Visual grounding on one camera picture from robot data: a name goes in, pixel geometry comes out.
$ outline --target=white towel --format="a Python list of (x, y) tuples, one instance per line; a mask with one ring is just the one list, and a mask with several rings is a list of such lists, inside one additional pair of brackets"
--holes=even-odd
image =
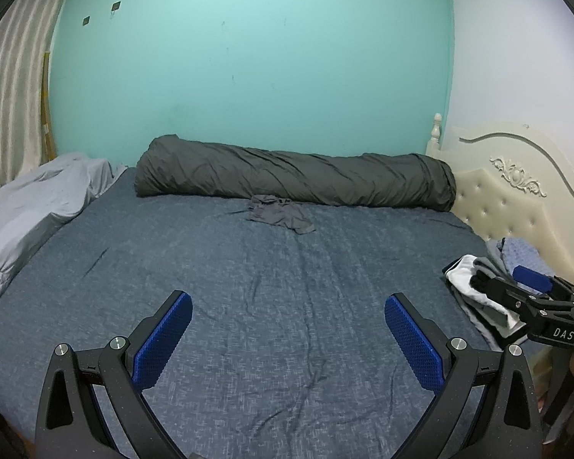
[(470, 279), (475, 273), (473, 264), (475, 258), (473, 255), (464, 255), (455, 266), (446, 272), (445, 276), (463, 296), (464, 302), (475, 308), (487, 322), (497, 328), (502, 337), (507, 338), (525, 326), (525, 323), (519, 320), (518, 314), (509, 311), (497, 302), (493, 302), (484, 293), (480, 293), (470, 286)]

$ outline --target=blue component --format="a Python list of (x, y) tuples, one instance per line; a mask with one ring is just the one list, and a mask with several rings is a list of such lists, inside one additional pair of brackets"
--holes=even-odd
[(438, 395), (444, 387), (442, 359), (395, 296), (385, 302), (385, 322), (420, 385)]
[(151, 388), (157, 383), (175, 347), (189, 326), (192, 311), (191, 297), (183, 292), (136, 353), (132, 382), (138, 392)]
[(515, 267), (512, 271), (512, 277), (517, 283), (527, 285), (540, 293), (548, 293), (553, 288), (553, 284), (548, 276), (522, 265)]

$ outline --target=carved floral ornament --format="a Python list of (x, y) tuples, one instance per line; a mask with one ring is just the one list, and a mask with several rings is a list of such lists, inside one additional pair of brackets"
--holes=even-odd
[(522, 190), (524, 193), (530, 192), (534, 195), (545, 197), (546, 193), (540, 188), (540, 183), (532, 178), (524, 168), (511, 162), (509, 159), (490, 158), (491, 164), (501, 173), (502, 178), (509, 182), (510, 186)]

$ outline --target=folded clothes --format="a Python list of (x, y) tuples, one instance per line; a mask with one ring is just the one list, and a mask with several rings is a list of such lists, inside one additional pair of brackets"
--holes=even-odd
[(493, 302), (487, 295), (470, 286), (470, 279), (475, 274), (475, 260), (476, 257), (473, 255), (464, 255), (444, 275), (461, 295), (471, 299), (480, 312), (485, 312), (490, 322), (507, 330), (521, 328), (524, 324), (519, 321), (517, 314), (509, 311), (503, 305)]
[(487, 256), (464, 255), (442, 270), (452, 285), (459, 306), (494, 349), (521, 343), (527, 336), (527, 326), (519, 320), (518, 314), (482, 293), (485, 283), (500, 277), (531, 293), (540, 294), (514, 280), (512, 272), (518, 265), (554, 275), (537, 250), (522, 238), (488, 240)]

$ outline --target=headboard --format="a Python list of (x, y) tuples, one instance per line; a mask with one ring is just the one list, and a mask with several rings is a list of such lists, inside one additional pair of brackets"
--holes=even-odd
[(439, 145), (436, 114), (426, 155), (455, 175), (451, 211), (484, 240), (518, 236), (558, 276), (574, 283), (574, 169), (551, 140), (527, 124), (453, 128), (456, 145)]

